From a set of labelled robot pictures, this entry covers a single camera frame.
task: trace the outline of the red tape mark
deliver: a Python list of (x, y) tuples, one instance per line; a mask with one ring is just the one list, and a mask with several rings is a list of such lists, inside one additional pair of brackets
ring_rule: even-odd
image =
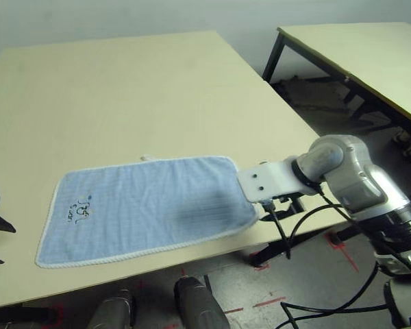
[(334, 245), (329, 238), (329, 234), (325, 234), (324, 235), (325, 239), (327, 240), (327, 242), (330, 244), (330, 246), (332, 247), (332, 249), (337, 250), (339, 249), (342, 254), (345, 256), (345, 258), (349, 261), (350, 265), (353, 267), (353, 269), (355, 271), (357, 271), (359, 273), (359, 269), (358, 266), (356, 265), (356, 263), (354, 262), (353, 259), (351, 259), (350, 255), (348, 252), (345, 251), (345, 243), (340, 243), (339, 245)]
[(240, 312), (240, 311), (242, 311), (242, 310), (244, 310), (243, 307), (235, 308), (234, 310), (227, 310), (227, 311), (225, 311), (224, 314)]
[(163, 329), (174, 329), (178, 327), (179, 327), (179, 324), (169, 324), (168, 326), (163, 327)]
[(269, 269), (271, 266), (269, 266), (269, 264), (265, 264), (261, 267), (254, 267), (254, 271), (263, 271), (264, 269)]
[(265, 305), (269, 305), (272, 303), (280, 302), (281, 300), (285, 300), (285, 299), (286, 297), (278, 297), (278, 298), (274, 298), (273, 300), (267, 300), (266, 302), (258, 303), (256, 305), (253, 305), (253, 307), (265, 306)]
[(50, 329), (50, 328), (58, 327), (62, 324), (62, 321), (64, 320), (64, 308), (62, 307), (62, 305), (55, 305), (49, 308), (55, 311), (56, 321), (53, 324), (47, 324), (45, 326), (42, 326), (41, 327), (42, 329)]

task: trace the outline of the black table leg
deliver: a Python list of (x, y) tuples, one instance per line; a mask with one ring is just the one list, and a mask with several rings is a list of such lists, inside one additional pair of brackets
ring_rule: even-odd
[[(294, 244), (292, 246), (294, 247), (328, 229), (329, 228), (323, 228), (321, 230), (316, 230), (309, 233), (297, 235), (294, 238)], [(251, 266), (261, 267), (262, 264), (265, 263), (267, 260), (284, 253), (285, 250), (286, 247), (283, 240), (271, 242), (268, 244), (268, 247), (260, 250), (257, 254), (250, 256), (249, 263)]]
[(7, 306), (0, 308), (0, 324), (8, 322), (54, 323), (57, 313), (52, 308)]
[(372, 106), (368, 102), (364, 102), (356, 111), (350, 116), (351, 120), (359, 120), (366, 113), (378, 112), (375, 106)]
[(385, 130), (385, 129), (390, 129), (390, 128), (393, 128), (393, 127), (397, 127), (397, 125), (395, 123), (387, 123), (386, 125), (378, 125), (376, 127), (371, 127), (371, 128), (368, 128), (368, 129), (360, 130), (359, 133), (361, 133), (361, 134), (370, 134), (371, 132), (378, 132), (378, 131)]
[(350, 90), (348, 93), (347, 93), (347, 95), (345, 95), (345, 97), (344, 97), (344, 99), (343, 99), (343, 102), (344, 103), (350, 103), (351, 101), (353, 101), (353, 98), (355, 98), (355, 96), (356, 96), (356, 93), (355, 92), (353, 92), (352, 90)]
[(349, 226), (342, 231), (329, 233), (328, 237), (330, 242), (332, 242), (334, 245), (340, 245), (341, 243), (359, 234), (360, 232), (354, 226)]
[(277, 40), (275, 41), (273, 50), (268, 59), (268, 63), (266, 63), (265, 70), (262, 74), (262, 79), (266, 82), (270, 82), (273, 76), (275, 67), (279, 62), (280, 55), (282, 54), (283, 48), (285, 47), (284, 36), (283, 34), (279, 34), (277, 36)]

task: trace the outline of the embroidered logo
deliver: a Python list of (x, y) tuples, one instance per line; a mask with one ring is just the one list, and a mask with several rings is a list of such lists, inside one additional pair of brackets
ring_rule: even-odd
[(67, 223), (78, 224), (80, 221), (87, 220), (92, 214), (90, 209), (91, 195), (85, 198), (79, 198), (75, 204), (70, 205), (67, 215)]

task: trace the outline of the table top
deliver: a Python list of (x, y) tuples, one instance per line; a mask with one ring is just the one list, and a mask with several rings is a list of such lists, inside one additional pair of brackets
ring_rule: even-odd
[[(229, 156), (240, 168), (308, 150), (315, 132), (216, 33), (87, 40), (0, 55), (0, 306), (279, 239), (258, 222), (224, 239), (117, 263), (35, 265), (67, 172), (156, 158)], [(303, 197), (310, 210), (320, 197)], [(290, 234), (302, 215), (284, 220)], [(318, 213), (301, 232), (341, 222)]]
[(299, 25), (278, 30), (411, 119), (411, 24)]

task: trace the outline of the white wall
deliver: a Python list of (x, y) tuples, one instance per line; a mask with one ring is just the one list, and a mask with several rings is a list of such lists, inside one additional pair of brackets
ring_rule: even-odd
[[(215, 29), (261, 73), (278, 25), (377, 21), (411, 23), (411, 0), (0, 0), (0, 51)], [(291, 51), (278, 71), (280, 77), (320, 73)]]

